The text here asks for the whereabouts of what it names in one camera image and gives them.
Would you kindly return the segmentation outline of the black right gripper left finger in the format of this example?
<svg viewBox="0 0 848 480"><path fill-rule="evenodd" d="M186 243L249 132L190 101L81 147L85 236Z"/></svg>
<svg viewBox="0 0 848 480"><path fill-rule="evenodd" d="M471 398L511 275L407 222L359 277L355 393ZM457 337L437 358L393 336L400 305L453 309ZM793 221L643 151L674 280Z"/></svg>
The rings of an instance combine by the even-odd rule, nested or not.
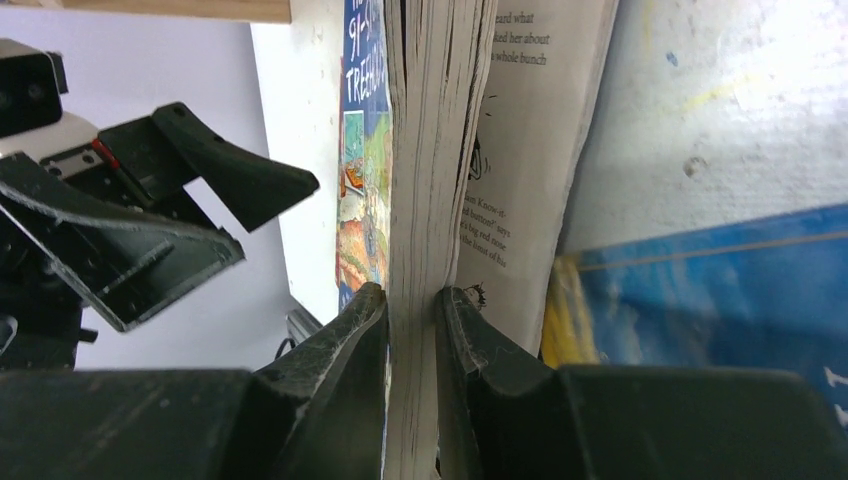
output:
<svg viewBox="0 0 848 480"><path fill-rule="evenodd" d="M320 331L247 370L1 377L5 479L378 479L388 305L362 286Z"/></svg>

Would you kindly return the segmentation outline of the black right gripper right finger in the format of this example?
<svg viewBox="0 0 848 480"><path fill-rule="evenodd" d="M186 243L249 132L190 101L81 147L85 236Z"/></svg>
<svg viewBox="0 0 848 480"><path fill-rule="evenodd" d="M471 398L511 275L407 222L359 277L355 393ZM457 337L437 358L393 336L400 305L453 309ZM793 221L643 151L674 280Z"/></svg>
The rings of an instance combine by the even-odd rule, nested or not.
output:
<svg viewBox="0 0 848 480"><path fill-rule="evenodd" d="M551 368L458 288L435 298L445 479L843 479L847 438L780 371Z"/></svg>

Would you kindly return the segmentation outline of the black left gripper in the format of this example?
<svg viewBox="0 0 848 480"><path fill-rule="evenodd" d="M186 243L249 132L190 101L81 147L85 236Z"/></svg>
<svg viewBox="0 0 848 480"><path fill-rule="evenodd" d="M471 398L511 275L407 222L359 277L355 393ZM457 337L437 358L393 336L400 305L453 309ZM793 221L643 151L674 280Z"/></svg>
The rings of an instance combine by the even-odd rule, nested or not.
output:
<svg viewBox="0 0 848 480"><path fill-rule="evenodd" d="M44 158L1 161L1 366L71 369L94 309L129 332L245 257L185 185L204 179L248 232L314 194L308 170L245 150L185 104Z"/></svg>

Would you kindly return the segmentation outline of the blue 91-storey treehouse book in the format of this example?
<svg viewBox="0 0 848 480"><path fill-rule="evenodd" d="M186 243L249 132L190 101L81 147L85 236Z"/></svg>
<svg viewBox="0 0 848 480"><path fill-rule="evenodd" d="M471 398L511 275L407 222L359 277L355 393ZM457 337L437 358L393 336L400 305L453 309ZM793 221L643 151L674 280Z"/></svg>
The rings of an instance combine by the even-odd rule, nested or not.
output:
<svg viewBox="0 0 848 480"><path fill-rule="evenodd" d="M435 297L456 286L539 350L614 1L348 1L340 82L339 299L388 295L380 475L437 458Z"/></svg>

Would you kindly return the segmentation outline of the animal farm book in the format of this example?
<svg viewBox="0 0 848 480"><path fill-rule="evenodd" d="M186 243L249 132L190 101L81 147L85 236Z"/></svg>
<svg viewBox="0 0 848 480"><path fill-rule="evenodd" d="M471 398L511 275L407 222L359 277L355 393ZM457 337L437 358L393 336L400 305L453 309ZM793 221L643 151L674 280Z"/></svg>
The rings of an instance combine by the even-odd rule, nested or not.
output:
<svg viewBox="0 0 848 480"><path fill-rule="evenodd" d="M847 208L559 256L540 356L794 372L847 421Z"/></svg>

